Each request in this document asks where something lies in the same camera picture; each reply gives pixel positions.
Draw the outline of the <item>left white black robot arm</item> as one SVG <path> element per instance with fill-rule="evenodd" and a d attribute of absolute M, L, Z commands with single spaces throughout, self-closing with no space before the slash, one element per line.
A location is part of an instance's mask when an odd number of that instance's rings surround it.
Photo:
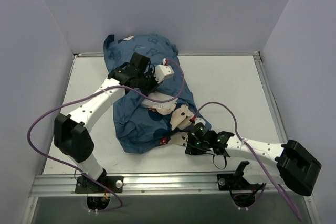
<path fill-rule="evenodd" d="M 134 53 L 130 62 L 114 68 L 100 88 L 79 108 L 69 114 L 58 114 L 54 120 L 54 145 L 89 176 L 87 186 L 94 192 L 105 188 L 103 167 L 93 154 L 94 142 L 90 131 L 103 114 L 120 98 L 127 88 L 139 89 L 148 95 L 165 79 L 166 65 L 151 65 L 150 58 Z"/>

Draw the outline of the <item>blue cartoon print pillowcase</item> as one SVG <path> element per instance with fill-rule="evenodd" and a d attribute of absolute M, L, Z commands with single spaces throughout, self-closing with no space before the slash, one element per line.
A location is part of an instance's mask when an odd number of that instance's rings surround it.
<path fill-rule="evenodd" d="M 191 128 L 190 119 L 197 111 L 193 94 L 183 81 L 178 49 L 167 38 L 150 33 L 116 40 L 109 35 L 103 43 L 104 61 L 108 71 L 129 62 L 134 53 L 149 57 L 154 65 L 168 59 L 173 77 L 163 81 L 159 93 L 178 99 L 165 109 L 141 106 L 143 98 L 130 91 L 113 105 L 116 137 L 126 153 L 143 154 L 160 145 L 172 142 L 182 145 Z"/>

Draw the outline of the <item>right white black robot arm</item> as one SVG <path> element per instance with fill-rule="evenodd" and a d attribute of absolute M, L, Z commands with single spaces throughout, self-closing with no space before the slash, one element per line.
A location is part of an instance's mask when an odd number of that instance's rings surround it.
<path fill-rule="evenodd" d="M 214 154 L 240 158 L 244 169 L 233 175 L 236 187 L 276 182 L 302 196 L 311 196 L 321 163 L 299 142 L 266 143 L 240 140 L 232 132 L 216 133 L 203 123 L 195 124 L 187 137 L 188 155 Z"/>

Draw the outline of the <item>white pillow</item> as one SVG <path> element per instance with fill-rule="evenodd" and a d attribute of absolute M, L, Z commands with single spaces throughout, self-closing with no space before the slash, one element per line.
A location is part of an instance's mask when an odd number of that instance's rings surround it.
<path fill-rule="evenodd" d="M 142 103 L 140 104 L 141 107 L 147 108 L 147 109 L 165 109 L 168 110 L 172 107 L 172 105 L 178 100 L 178 98 L 175 98 L 174 100 L 171 100 L 169 102 L 164 102 L 166 100 L 170 100 L 173 97 L 170 95 L 166 95 L 159 92 L 153 92 L 149 94 L 149 98 L 155 100 L 151 101 L 148 99 L 144 99 Z"/>

